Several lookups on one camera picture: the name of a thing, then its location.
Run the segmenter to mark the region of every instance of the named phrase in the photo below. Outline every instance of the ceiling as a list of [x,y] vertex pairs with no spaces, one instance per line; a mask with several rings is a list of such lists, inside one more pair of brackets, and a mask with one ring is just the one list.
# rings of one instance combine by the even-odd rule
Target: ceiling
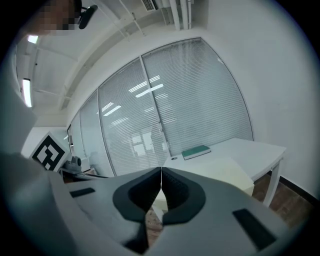
[[[143,29],[162,22],[161,11],[146,11],[141,0],[122,0]],[[84,7],[98,5],[88,26],[80,30],[55,31],[40,36],[33,44],[23,39],[17,45],[17,76],[31,79],[32,110],[38,115],[54,115],[63,111],[77,85],[111,47],[139,28],[119,0],[82,0]]]

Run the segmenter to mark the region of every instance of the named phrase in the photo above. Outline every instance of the desk leg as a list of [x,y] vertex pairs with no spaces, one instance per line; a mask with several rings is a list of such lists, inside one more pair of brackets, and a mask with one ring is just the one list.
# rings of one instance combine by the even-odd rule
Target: desk leg
[[162,223],[162,217],[164,215],[164,211],[154,205],[152,205],[152,208],[155,215],[158,217],[159,221]]
[[271,204],[272,199],[274,198],[277,186],[279,184],[281,166],[282,166],[281,162],[282,162],[282,160],[280,160],[278,165],[272,170],[270,184],[269,184],[268,190],[266,192],[266,195],[265,195],[265,198],[263,201],[263,204],[268,207]]

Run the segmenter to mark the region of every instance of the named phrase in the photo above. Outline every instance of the fluorescent light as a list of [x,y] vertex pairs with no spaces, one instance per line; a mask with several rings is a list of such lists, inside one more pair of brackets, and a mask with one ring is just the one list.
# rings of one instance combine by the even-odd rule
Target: fluorescent light
[[159,79],[160,79],[160,76],[157,75],[157,76],[155,76],[155,77],[153,77],[153,78],[150,78],[149,81],[150,81],[150,83],[152,83],[152,82],[157,81],[157,80],[159,80]]
[[22,87],[23,87],[23,96],[24,102],[27,107],[31,108],[31,94],[30,94],[30,79],[23,79],[22,80]]
[[136,90],[138,90],[138,89],[140,89],[141,87],[144,87],[144,86],[146,86],[146,85],[147,85],[147,82],[146,82],[146,81],[144,81],[144,82],[142,82],[142,83],[139,83],[137,86],[131,88],[131,89],[129,90],[129,92],[132,93],[132,92],[134,92],[134,91],[136,91]]
[[159,94],[157,97],[155,97],[156,99],[161,99],[161,98],[166,98],[168,97],[168,94],[166,93],[162,93],[162,94]]
[[108,113],[104,114],[104,116],[109,116],[111,113],[115,112],[117,109],[120,109],[121,106],[116,106],[114,109],[111,109]]
[[[157,81],[157,80],[159,80],[159,79],[160,79],[160,76],[157,75],[157,76],[155,76],[155,77],[150,78],[149,81],[150,81],[150,83],[152,83],[152,82]],[[129,92],[132,93],[132,92],[134,92],[134,91],[136,91],[136,90],[138,90],[138,89],[140,89],[141,87],[144,87],[144,86],[146,86],[146,85],[147,85],[147,82],[146,82],[146,81],[144,81],[144,82],[142,82],[142,83],[139,83],[137,86],[131,88],[131,89],[129,90]]]
[[150,107],[150,108],[147,108],[144,112],[147,113],[147,112],[152,111],[152,110],[154,110],[154,108]]
[[163,124],[171,123],[171,122],[174,122],[174,121],[177,121],[177,119],[172,118],[172,119],[169,119],[169,121],[163,121]]
[[28,41],[29,41],[30,43],[36,44],[37,41],[38,41],[38,37],[39,37],[39,36],[37,36],[37,35],[29,35],[29,36],[28,36]]
[[[156,89],[159,89],[159,88],[161,88],[161,87],[164,87],[164,85],[163,85],[162,83],[159,84],[159,85],[157,85],[157,86],[155,86],[155,87],[152,87],[152,88],[151,88],[151,92],[154,91],[154,90],[156,90]],[[143,95],[145,95],[145,94],[147,94],[147,93],[149,93],[149,92],[150,92],[150,89],[145,90],[145,91],[137,94],[136,97],[139,98],[139,97],[141,97],[141,96],[143,96]]]
[[122,118],[122,119],[119,119],[117,121],[112,122],[111,124],[113,124],[115,126],[115,125],[118,125],[118,124],[122,123],[123,121],[128,120],[128,119],[129,119],[128,117]]
[[105,105],[101,110],[102,112],[105,111],[107,108],[111,107],[113,105],[112,102],[110,102],[109,104]]

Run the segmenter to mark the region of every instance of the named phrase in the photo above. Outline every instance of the window blinds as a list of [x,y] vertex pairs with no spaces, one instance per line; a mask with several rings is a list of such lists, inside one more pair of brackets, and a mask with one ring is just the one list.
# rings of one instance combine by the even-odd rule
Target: window blinds
[[171,155],[199,145],[252,140],[244,100],[219,56],[201,39],[142,56]]
[[85,150],[82,144],[81,130],[80,130],[80,115],[79,112],[75,115],[71,122],[70,132],[73,142],[73,152],[76,157],[85,158]]
[[97,92],[80,109],[80,127],[83,148],[90,166],[101,176],[113,177],[101,133]]
[[116,174],[162,166],[167,149],[139,59],[110,77],[98,95],[103,137]]

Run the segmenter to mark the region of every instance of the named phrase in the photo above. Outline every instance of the white table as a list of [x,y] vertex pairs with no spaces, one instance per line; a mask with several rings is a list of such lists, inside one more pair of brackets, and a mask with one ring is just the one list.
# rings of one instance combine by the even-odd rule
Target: white table
[[[175,158],[177,159],[175,159],[174,161],[172,160],[172,157],[168,159],[167,167],[172,167],[170,166],[171,163],[179,161],[181,157],[178,156]],[[181,162],[180,164],[175,164],[173,168],[178,168],[182,171],[204,176],[209,179],[229,183],[242,190],[249,196],[252,196],[252,193],[254,191],[255,185],[253,180],[231,157],[210,158],[207,161],[198,161],[196,160],[196,158],[192,158],[186,161],[183,160],[183,162]],[[163,210],[168,210],[166,196],[162,189],[156,196],[152,208],[155,214],[158,216],[159,220],[162,219]]]
[[199,165],[203,162],[209,163],[214,159],[232,158],[253,181],[272,170],[270,184],[263,201],[266,206],[270,205],[279,183],[285,147],[232,138],[212,145],[210,148],[210,153],[189,160],[184,160],[181,154],[168,157],[163,166],[184,170],[191,162],[194,166],[197,163]]

